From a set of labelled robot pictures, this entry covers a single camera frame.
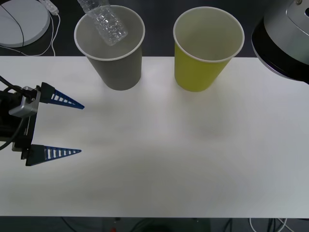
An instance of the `paper cup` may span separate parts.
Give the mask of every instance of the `paper cup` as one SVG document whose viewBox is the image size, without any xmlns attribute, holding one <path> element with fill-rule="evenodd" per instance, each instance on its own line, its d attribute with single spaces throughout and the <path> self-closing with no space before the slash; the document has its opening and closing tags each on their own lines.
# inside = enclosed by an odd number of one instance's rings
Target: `paper cup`
<svg viewBox="0 0 309 232">
<path fill-rule="evenodd" d="M 173 34 L 175 79 L 182 88 L 193 92 L 207 89 L 245 40 L 239 21 L 213 7 L 184 12 L 176 20 Z"/>
<path fill-rule="evenodd" d="M 111 7 L 128 30 L 124 39 L 114 46 L 108 46 L 100 37 L 92 19 L 84 15 L 75 27 L 74 40 L 108 87 L 126 90 L 140 80 L 141 43 L 145 37 L 145 25 L 133 10 L 124 6 Z"/>
</svg>

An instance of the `robotic arm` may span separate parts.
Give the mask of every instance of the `robotic arm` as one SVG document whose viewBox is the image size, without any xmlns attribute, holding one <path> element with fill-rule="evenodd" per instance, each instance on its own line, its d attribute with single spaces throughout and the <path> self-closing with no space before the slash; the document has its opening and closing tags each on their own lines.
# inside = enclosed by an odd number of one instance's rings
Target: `robotic arm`
<svg viewBox="0 0 309 232">
<path fill-rule="evenodd" d="M 0 81 L 8 86 L 4 91 L 0 91 L 0 141 L 5 141 L 0 146 L 0 150 L 13 143 L 12 151 L 22 153 L 21 159 L 26 160 L 26 166 L 81 152 L 78 149 L 32 145 L 31 143 L 40 102 L 77 109 L 84 109 L 83 105 L 45 82 L 32 89 L 13 86 L 1 76 Z"/>
<path fill-rule="evenodd" d="M 309 0 L 276 0 L 254 29 L 252 45 L 270 70 L 309 84 Z"/>
</svg>

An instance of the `white cable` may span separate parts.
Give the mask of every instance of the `white cable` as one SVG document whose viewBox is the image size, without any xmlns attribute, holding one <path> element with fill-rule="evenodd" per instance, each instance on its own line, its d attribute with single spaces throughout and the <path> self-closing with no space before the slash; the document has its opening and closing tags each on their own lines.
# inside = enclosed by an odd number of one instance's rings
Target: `white cable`
<svg viewBox="0 0 309 232">
<path fill-rule="evenodd" d="M 56 13 L 56 15 L 57 15 L 58 18 L 59 18 L 59 23 L 58 23 L 58 26 L 57 26 L 57 30 L 56 30 L 55 36 L 54 36 L 54 38 L 53 38 L 53 40 L 52 40 L 52 50 L 53 50 L 53 52 L 54 52 L 54 57 L 56 56 L 56 53 L 55 53 L 55 50 L 54 50 L 54 40 L 55 40 L 55 38 L 56 38 L 56 36 L 57 36 L 57 34 L 58 34 L 58 30 L 59 30 L 60 22 L 61 22 L 60 15 L 59 15 L 58 13 Z"/>
<path fill-rule="evenodd" d="M 287 218 L 284 220 L 283 225 L 281 226 L 281 228 L 277 232 L 280 232 L 280 231 L 282 231 L 284 229 L 284 227 L 286 226 L 286 221 L 287 220 L 288 220 Z"/>
<path fill-rule="evenodd" d="M 281 231 L 284 229 L 284 227 L 288 228 L 287 225 L 286 225 L 286 221 L 288 220 L 287 218 L 286 218 L 284 221 L 282 221 L 280 218 L 279 218 L 278 220 L 279 220 L 283 225 L 282 225 L 281 228 L 280 228 L 279 230 L 277 230 L 276 232 L 281 232 Z M 250 226 L 251 226 L 251 229 L 253 230 L 253 232 L 257 232 L 257 231 L 253 228 L 251 218 L 249 218 L 249 223 L 250 223 Z"/>
<path fill-rule="evenodd" d="M 250 226 L 251 226 L 251 229 L 253 230 L 253 232 L 257 232 L 257 231 L 253 228 L 251 218 L 249 218 L 249 223 L 250 223 Z"/>
<path fill-rule="evenodd" d="M 51 20 L 52 20 L 52 38 L 51 38 L 51 40 L 50 40 L 50 43 L 49 43 L 48 48 L 47 48 L 43 53 L 38 54 L 38 55 L 27 55 L 27 54 L 25 54 L 25 53 L 23 53 L 23 52 L 21 52 L 21 51 L 12 49 L 12 48 L 10 48 L 10 47 L 4 47 L 4 46 L 1 46 L 1 45 L 0 45 L 0 47 L 6 48 L 6 49 L 9 49 L 9 50 L 12 50 L 12 51 L 16 51 L 16 52 L 18 52 L 18 53 L 20 53 L 20 54 L 22 54 L 22 55 L 24 55 L 24 56 L 26 56 L 26 57 L 38 57 L 38 56 L 43 55 L 45 52 L 47 52 L 47 50 L 48 50 L 48 49 L 50 48 L 50 46 L 52 45 L 53 36 L 54 36 L 54 21 L 53 21 L 52 15 L 51 15 L 50 13 L 49 13 L 49 15 L 50 15 L 50 18 L 51 18 Z"/>
<path fill-rule="evenodd" d="M 290 231 L 290 232 L 294 232 L 290 227 L 288 227 L 286 224 L 285 224 L 285 227 Z"/>
</svg>

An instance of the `white round device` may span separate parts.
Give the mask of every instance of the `white round device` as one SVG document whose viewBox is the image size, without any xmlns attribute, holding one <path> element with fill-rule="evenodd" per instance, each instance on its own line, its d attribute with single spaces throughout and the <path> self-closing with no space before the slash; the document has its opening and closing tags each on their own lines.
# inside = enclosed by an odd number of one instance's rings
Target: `white round device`
<svg viewBox="0 0 309 232">
<path fill-rule="evenodd" d="M 38 40 L 48 29 L 50 15 L 36 0 L 11 0 L 2 6 L 16 19 L 24 34 L 24 46 Z M 23 36 L 15 20 L 0 7 L 0 45 L 21 47 Z"/>
</svg>

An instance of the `black floor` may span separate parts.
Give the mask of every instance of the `black floor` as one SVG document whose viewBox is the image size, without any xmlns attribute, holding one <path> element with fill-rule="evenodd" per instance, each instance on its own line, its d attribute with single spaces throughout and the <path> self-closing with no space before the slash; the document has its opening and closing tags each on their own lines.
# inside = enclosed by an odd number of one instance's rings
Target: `black floor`
<svg viewBox="0 0 309 232">
<path fill-rule="evenodd" d="M 143 19 L 146 35 L 142 44 L 144 56 L 174 56 L 173 26 L 176 19 L 185 11 L 198 6 L 221 8 L 231 13 L 242 24 L 245 44 L 239 57 L 255 57 L 251 34 L 262 19 L 264 11 L 273 0 L 110 0 L 111 4 L 126 6 L 137 12 Z M 81 56 L 74 43 L 74 28 L 84 15 L 77 0 L 52 0 L 61 16 L 59 33 L 54 47 L 57 56 Z M 55 27 L 58 18 L 53 16 Z M 51 40 L 51 24 L 47 32 L 36 42 L 19 50 L 35 55 L 42 53 Z M 44 56 L 52 56 L 50 48 Z M 20 53 L 0 48 L 0 56 L 20 56 Z"/>
<path fill-rule="evenodd" d="M 0 217 L 1 232 L 250 232 L 247 218 L 121 218 L 110 217 Z M 253 219 L 257 232 L 273 232 L 273 221 Z M 276 228 L 281 223 L 276 220 Z M 288 219 L 287 225 L 295 232 L 309 231 L 309 221 Z"/>
</svg>

